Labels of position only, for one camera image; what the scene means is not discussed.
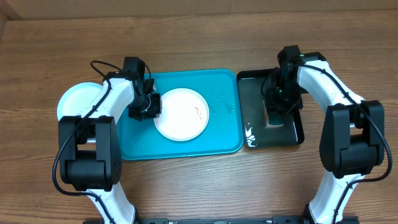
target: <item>wooden table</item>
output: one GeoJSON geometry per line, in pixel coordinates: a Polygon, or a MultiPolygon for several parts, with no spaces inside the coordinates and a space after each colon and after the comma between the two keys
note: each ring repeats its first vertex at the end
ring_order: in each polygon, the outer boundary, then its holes
{"type": "MultiPolygon", "coordinates": [[[[61,195],[51,180],[57,103],[77,83],[101,82],[91,60],[121,66],[125,56],[138,56],[152,72],[238,73],[277,66],[277,53],[294,44],[302,52],[321,52],[353,91],[381,101],[386,138],[398,161],[398,11],[8,22],[0,46],[0,222],[81,223],[100,217],[87,198],[61,195]]],[[[124,161],[121,182],[128,199],[142,217],[301,214],[324,170],[318,154],[324,115],[311,96],[303,101],[303,144],[124,161]]],[[[386,162],[370,176],[385,168],[386,162]]],[[[358,215],[361,223],[398,222],[397,184],[393,169],[382,182],[359,185],[345,215],[358,215]]]]}

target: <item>blue tray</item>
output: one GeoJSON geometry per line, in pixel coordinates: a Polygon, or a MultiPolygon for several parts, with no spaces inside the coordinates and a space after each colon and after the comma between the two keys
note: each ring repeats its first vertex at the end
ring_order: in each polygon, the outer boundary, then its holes
{"type": "Polygon", "coordinates": [[[206,100],[210,118],[206,129],[195,139],[177,142],[161,135],[154,120],[136,121],[124,110],[118,138],[123,159],[164,159],[234,153],[243,145],[243,128],[235,74],[227,69],[155,73],[156,92],[176,88],[197,91],[206,100]]]}

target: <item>black and white robotic arm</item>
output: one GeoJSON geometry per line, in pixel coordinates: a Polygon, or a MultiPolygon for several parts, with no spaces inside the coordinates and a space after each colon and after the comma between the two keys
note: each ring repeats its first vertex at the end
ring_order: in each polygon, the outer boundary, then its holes
{"type": "MultiPolygon", "coordinates": [[[[373,166],[381,164],[384,148],[369,123],[345,97],[341,88],[336,86],[335,81],[369,113],[382,133],[384,110],[378,101],[365,101],[345,86],[318,52],[301,54],[297,46],[285,47],[279,53],[278,61],[280,73],[270,77],[267,84],[267,112],[286,114],[292,108],[301,109],[301,93],[308,92],[326,114],[320,143],[320,157],[325,174],[315,198],[306,208],[305,217],[311,224],[331,224],[336,215],[336,222],[339,222],[343,219],[344,207],[356,184],[348,190],[335,212],[346,186],[354,180],[363,179],[373,166]],[[322,71],[333,76],[335,81],[322,71]],[[351,136],[349,129],[353,127],[363,128],[363,133],[351,136]]],[[[76,190],[100,196],[112,220],[109,220],[109,215],[106,215],[104,207],[97,199],[91,196],[89,198],[98,208],[105,223],[137,222],[136,209],[129,203],[119,182],[122,161],[116,123],[126,107],[129,108],[129,116],[137,120],[155,118],[161,113],[160,95],[152,93],[154,79],[145,80],[144,70],[145,63],[142,60],[126,57],[121,71],[107,74],[106,78],[111,84],[108,96],[82,128],[79,128],[78,134],[68,142],[61,155],[62,180],[66,184],[72,184],[76,190]],[[77,150],[77,144],[95,141],[95,151],[77,150]]],[[[108,82],[104,80],[103,89],[86,109],[76,116],[67,116],[60,120],[60,146],[81,117],[102,99],[107,89],[108,82]]]]}

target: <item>teal tray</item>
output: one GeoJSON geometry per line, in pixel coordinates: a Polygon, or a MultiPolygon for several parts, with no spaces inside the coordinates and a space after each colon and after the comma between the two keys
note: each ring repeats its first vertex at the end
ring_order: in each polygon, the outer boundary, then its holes
{"type": "Polygon", "coordinates": [[[161,135],[154,120],[136,121],[124,110],[118,138],[122,157],[135,161],[234,153],[243,145],[243,128],[235,74],[227,69],[155,73],[156,92],[176,88],[197,91],[206,100],[210,118],[206,129],[195,139],[177,142],[161,135]]]}

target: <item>white plate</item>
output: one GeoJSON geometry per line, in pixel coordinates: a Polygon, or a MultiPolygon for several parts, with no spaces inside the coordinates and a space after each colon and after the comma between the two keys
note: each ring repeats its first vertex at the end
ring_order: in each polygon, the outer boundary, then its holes
{"type": "Polygon", "coordinates": [[[76,116],[84,110],[100,93],[102,86],[97,83],[85,82],[77,84],[66,91],[57,107],[57,118],[76,116]]]}
{"type": "Polygon", "coordinates": [[[205,130],[209,115],[209,106],[201,94],[178,88],[162,96],[162,113],[154,122],[157,130],[166,138],[188,141],[205,130]]]}

